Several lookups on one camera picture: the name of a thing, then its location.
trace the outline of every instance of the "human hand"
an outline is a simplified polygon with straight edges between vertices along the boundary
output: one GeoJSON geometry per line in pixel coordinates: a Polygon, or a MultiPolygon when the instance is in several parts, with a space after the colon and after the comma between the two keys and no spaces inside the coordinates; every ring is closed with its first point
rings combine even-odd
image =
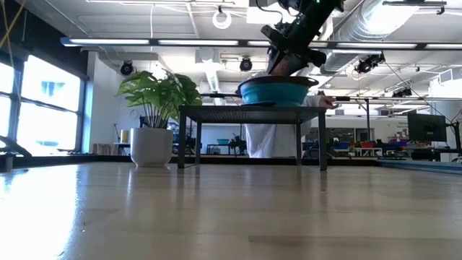
{"type": "Polygon", "coordinates": [[[321,96],[319,100],[319,106],[322,108],[333,109],[335,108],[334,102],[335,99],[332,97],[321,96]]]}

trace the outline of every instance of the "wooden table surface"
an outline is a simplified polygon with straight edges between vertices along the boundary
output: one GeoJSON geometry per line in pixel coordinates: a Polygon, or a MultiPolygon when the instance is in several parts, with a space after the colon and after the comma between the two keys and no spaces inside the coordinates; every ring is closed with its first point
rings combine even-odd
{"type": "Polygon", "coordinates": [[[0,259],[461,259],[462,177],[132,163],[0,173],[0,259]]]}

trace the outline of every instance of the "security camera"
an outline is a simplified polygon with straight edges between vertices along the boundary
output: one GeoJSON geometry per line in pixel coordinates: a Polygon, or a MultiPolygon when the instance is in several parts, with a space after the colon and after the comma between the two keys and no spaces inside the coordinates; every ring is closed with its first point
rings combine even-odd
{"type": "Polygon", "coordinates": [[[128,75],[132,74],[133,71],[134,71],[133,61],[124,61],[123,65],[121,67],[122,75],[128,76],[128,75]]]}
{"type": "Polygon", "coordinates": [[[239,68],[242,72],[250,71],[252,69],[252,61],[250,61],[250,58],[243,58],[240,62],[239,68]]]}
{"type": "Polygon", "coordinates": [[[383,52],[380,55],[370,55],[366,59],[359,60],[359,64],[354,68],[354,70],[358,74],[369,73],[376,66],[378,66],[378,64],[383,62],[385,62],[385,56],[383,55],[383,52]]]}

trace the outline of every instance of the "robotic arm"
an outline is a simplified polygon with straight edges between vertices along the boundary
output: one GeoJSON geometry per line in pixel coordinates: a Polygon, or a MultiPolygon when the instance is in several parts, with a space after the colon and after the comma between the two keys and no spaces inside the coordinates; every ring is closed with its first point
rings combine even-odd
{"type": "Polygon", "coordinates": [[[326,62],[326,55],[320,51],[308,48],[308,45],[322,28],[334,9],[344,11],[344,0],[278,0],[282,8],[289,7],[297,10],[299,14],[293,23],[278,23],[273,29],[268,25],[261,28],[261,32],[271,42],[271,58],[267,73],[286,56],[291,55],[303,64],[308,62],[322,66],[326,62]]]}

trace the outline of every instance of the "black cable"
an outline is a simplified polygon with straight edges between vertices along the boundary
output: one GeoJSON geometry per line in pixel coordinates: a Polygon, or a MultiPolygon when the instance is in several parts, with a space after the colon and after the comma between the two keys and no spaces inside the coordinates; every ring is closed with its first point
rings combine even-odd
{"type": "Polygon", "coordinates": [[[281,21],[280,21],[280,23],[282,23],[282,18],[284,17],[284,15],[282,15],[282,13],[281,13],[280,11],[276,11],[276,10],[265,10],[265,9],[261,8],[260,4],[258,3],[258,0],[255,0],[255,3],[256,3],[256,5],[257,5],[257,7],[258,7],[261,11],[263,11],[263,12],[273,12],[273,13],[278,13],[278,14],[280,14],[280,15],[281,15],[281,21]]]}
{"type": "Polygon", "coordinates": [[[404,83],[417,97],[421,98],[429,107],[431,107],[431,109],[435,110],[437,113],[439,113],[441,116],[444,116],[446,118],[446,120],[448,120],[449,122],[452,123],[452,121],[445,115],[443,115],[440,111],[438,111],[436,108],[434,108],[428,101],[426,101],[424,98],[422,98],[419,93],[417,93],[415,90],[413,90],[395,71],[394,69],[392,69],[390,67],[390,65],[388,65],[388,63],[385,61],[384,62],[388,68],[390,68],[390,70],[401,80],[402,83],[404,83]]]}
{"type": "MultiPolygon", "coordinates": [[[[438,111],[434,106],[432,106],[428,101],[426,101],[425,99],[423,99],[419,93],[417,93],[415,90],[413,90],[396,72],[394,69],[392,69],[390,67],[390,65],[388,65],[388,63],[386,61],[384,61],[384,63],[388,66],[388,68],[390,68],[390,70],[401,80],[402,83],[404,83],[415,95],[417,95],[417,97],[421,98],[429,107],[431,107],[431,109],[435,110],[437,113],[439,113],[441,116],[444,116],[446,118],[446,120],[449,121],[449,123],[452,125],[453,124],[453,121],[454,119],[458,116],[455,116],[453,118],[453,120],[450,120],[447,116],[443,115],[440,111],[438,111]]],[[[452,126],[449,126],[449,129],[453,132],[454,135],[456,135],[456,133],[454,132],[454,129],[452,126]]]]}
{"type": "Polygon", "coordinates": [[[297,14],[291,14],[289,8],[287,8],[287,12],[289,13],[291,17],[297,17],[302,12],[301,11],[302,7],[303,7],[303,0],[300,0],[299,11],[297,14]]]}

